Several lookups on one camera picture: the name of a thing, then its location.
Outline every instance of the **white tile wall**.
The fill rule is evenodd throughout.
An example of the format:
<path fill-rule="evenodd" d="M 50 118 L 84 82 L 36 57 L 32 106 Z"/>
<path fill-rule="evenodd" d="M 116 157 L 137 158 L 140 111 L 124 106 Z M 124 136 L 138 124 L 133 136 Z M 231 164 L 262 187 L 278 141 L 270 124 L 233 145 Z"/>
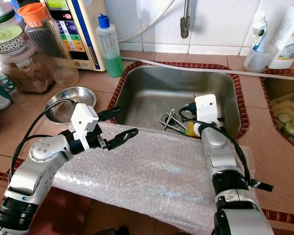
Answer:
<path fill-rule="evenodd" d="M 170 0 L 105 0 L 118 39 L 127 37 L 153 20 Z M 144 33 L 120 43 L 124 50 L 191 54 L 247 55 L 256 11 L 265 11 L 268 40 L 274 36 L 285 11 L 294 0 L 191 0 L 190 35 L 180 36 L 184 0 L 175 0 L 168 11 Z"/>

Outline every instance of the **stainless steel sink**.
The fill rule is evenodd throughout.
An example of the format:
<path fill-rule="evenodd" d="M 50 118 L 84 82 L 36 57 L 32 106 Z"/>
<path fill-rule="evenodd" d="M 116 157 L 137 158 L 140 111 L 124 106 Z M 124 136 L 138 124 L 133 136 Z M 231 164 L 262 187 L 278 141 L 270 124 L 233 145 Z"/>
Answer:
<path fill-rule="evenodd" d="M 194 95 L 215 94 L 219 118 L 224 118 L 228 134 L 235 135 L 241 119 L 232 77 L 225 73 L 193 72 L 156 66 L 131 70 L 124 82 L 116 106 L 123 111 L 119 124 L 162 130 L 159 123 L 172 108 L 178 110 L 194 102 Z"/>
<path fill-rule="evenodd" d="M 287 94 L 294 93 L 294 81 L 276 78 L 265 78 L 265 88 L 268 93 L 269 100 L 278 99 Z"/>

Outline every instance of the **white hose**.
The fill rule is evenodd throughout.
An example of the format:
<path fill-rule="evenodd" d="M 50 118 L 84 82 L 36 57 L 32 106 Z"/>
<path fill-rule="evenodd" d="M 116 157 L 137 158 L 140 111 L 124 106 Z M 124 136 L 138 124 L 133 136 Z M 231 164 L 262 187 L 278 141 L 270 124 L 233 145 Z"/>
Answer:
<path fill-rule="evenodd" d="M 139 62 L 162 66 L 162 67 L 175 69 L 175 70 L 196 71 L 196 72 L 224 72 L 224 73 L 231 73 L 231 74 L 237 74 L 237 75 L 247 75 L 247 76 L 255 76 L 255 77 L 271 77 L 271 78 L 278 78 L 278 79 L 285 79 L 285 80 L 293 80 L 294 81 L 294 77 L 291 77 L 291 76 L 282 76 L 282 75 L 257 73 L 257 72 L 234 71 L 234 70 L 195 69 L 195 68 L 186 68 L 186 67 L 165 65 L 165 64 L 153 62 L 150 60 L 142 60 L 142 59 L 131 58 L 131 57 L 121 57 L 121 58 L 123 60 L 139 61 Z"/>
<path fill-rule="evenodd" d="M 152 26 L 168 9 L 169 7 L 172 5 L 172 3 L 174 3 L 175 0 L 171 0 L 168 5 L 156 16 L 155 19 L 153 19 L 152 21 L 149 22 L 148 25 L 146 25 L 144 28 L 141 28 L 139 31 L 137 31 L 136 33 L 133 33 L 132 35 L 126 37 L 126 38 L 121 38 L 118 40 L 118 43 L 127 41 L 131 38 L 136 37 L 137 35 L 141 34 L 142 32 L 144 32 L 146 29 L 148 29 L 150 26 Z"/>

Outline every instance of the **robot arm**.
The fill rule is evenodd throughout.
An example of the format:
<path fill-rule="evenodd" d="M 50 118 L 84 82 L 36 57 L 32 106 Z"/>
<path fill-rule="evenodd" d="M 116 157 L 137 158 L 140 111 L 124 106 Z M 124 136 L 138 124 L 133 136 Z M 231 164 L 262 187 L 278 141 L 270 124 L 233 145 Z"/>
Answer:
<path fill-rule="evenodd" d="M 111 150 L 138 134 L 134 128 L 110 141 L 101 137 L 102 130 L 97 122 L 108 120 L 120 111 L 115 107 L 96 114 L 91 106 L 78 103 L 71 119 L 75 132 L 66 130 L 32 145 L 28 158 L 15 172 L 4 193 L 0 205 L 0 235 L 28 234 L 33 216 L 46 197 L 56 172 L 74 155 L 97 147 Z"/>
<path fill-rule="evenodd" d="M 220 127 L 216 97 L 213 94 L 199 96 L 195 102 L 197 120 L 214 120 L 213 123 Z M 232 153 L 230 140 L 210 127 L 203 129 L 195 124 L 194 128 L 201 135 L 216 194 L 215 235 L 273 235 Z"/>

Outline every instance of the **blue bottle cap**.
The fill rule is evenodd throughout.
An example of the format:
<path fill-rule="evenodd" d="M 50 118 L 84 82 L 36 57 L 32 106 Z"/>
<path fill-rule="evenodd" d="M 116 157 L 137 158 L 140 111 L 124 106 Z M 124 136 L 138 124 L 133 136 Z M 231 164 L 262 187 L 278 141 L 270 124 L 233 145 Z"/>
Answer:
<path fill-rule="evenodd" d="M 98 17 L 98 22 L 100 28 L 108 28 L 110 26 L 109 18 L 103 14 L 100 14 L 100 16 Z"/>

